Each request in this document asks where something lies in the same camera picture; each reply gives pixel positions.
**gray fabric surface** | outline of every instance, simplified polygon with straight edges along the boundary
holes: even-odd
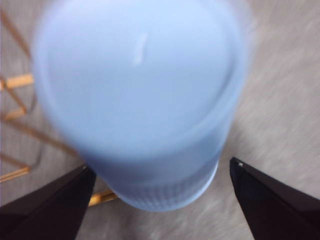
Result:
[[[28,43],[50,0],[2,0]],[[114,200],[88,209],[77,240],[251,240],[229,177],[232,156],[320,198],[320,1],[250,0],[254,60],[217,174],[194,203],[152,213]],[[1,29],[1,73],[29,72],[29,61]],[[33,87],[17,91],[32,105]],[[1,93],[1,111],[15,105]],[[60,139],[39,104],[19,121]],[[17,199],[80,165],[66,155],[1,124],[1,151],[34,165],[30,174],[1,184],[1,204]],[[12,170],[1,163],[1,173]],[[99,180],[95,191],[103,190]]]

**gold metal stand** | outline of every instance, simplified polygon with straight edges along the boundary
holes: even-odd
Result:
[[[7,14],[2,8],[0,8],[0,16],[1,16],[1,23],[11,33],[12,37],[15,39],[17,44],[21,47],[25,55],[31,60],[30,50],[26,41],[24,40],[22,35],[19,33],[17,28],[14,26],[14,24],[10,21]],[[16,121],[17,118],[25,116],[28,113],[28,110],[25,104],[23,103],[23,101],[14,92],[14,89],[30,86],[33,83],[34,83],[34,79],[32,74],[30,73],[16,76],[16,77],[10,77],[7,79],[5,79],[3,76],[0,76],[0,91],[6,91],[10,95],[10,97],[14,100],[14,102],[18,105],[18,109],[11,110],[5,114],[1,113],[1,116],[0,116],[1,122],[33,138],[36,138],[39,141],[52,145],[53,147],[60,149],[71,156],[76,157],[78,155],[77,152],[71,147],[64,144],[63,142],[53,139],[30,126],[24,125],[23,123]],[[31,170],[31,166],[25,163],[22,163],[10,156],[7,156],[3,153],[1,153],[0,156],[1,156],[1,160],[6,161],[7,163],[15,167],[19,167],[18,170],[1,175],[0,183],[28,174]],[[108,202],[117,198],[118,197],[116,196],[116,194],[114,194],[110,189],[108,189],[106,191],[93,194],[88,206],[91,207],[91,206]]]

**black pointed tip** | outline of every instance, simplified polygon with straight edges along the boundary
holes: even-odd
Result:
[[[0,239],[75,239],[95,181],[96,174],[81,166],[2,206]]]
[[[244,162],[235,157],[230,160],[230,177],[235,192],[238,192],[241,185],[241,176],[244,172],[244,164]]]

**candle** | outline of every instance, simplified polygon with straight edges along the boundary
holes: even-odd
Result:
[[[216,173],[247,52],[226,1],[57,1],[33,73],[50,122],[120,199],[169,211]]]

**gray carpet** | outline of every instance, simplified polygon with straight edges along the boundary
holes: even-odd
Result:
[[[2,0],[28,43],[50,0]],[[320,1],[250,0],[254,61],[217,175],[189,206],[150,213],[121,200],[88,209],[77,240],[251,240],[233,193],[229,159],[236,156],[280,181],[320,198]],[[1,29],[1,73],[29,72],[29,61]],[[32,86],[17,91],[31,113],[19,121],[59,135],[33,104]],[[1,111],[15,105],[1,93]],[[80,165],[66,155],[1,124],[1,151],[34,166],[30,174],[1,184],[1,204],[17,199]],[[1,163],[1,173],[12,167]],[[98,181],[95,191],[105,184]]]

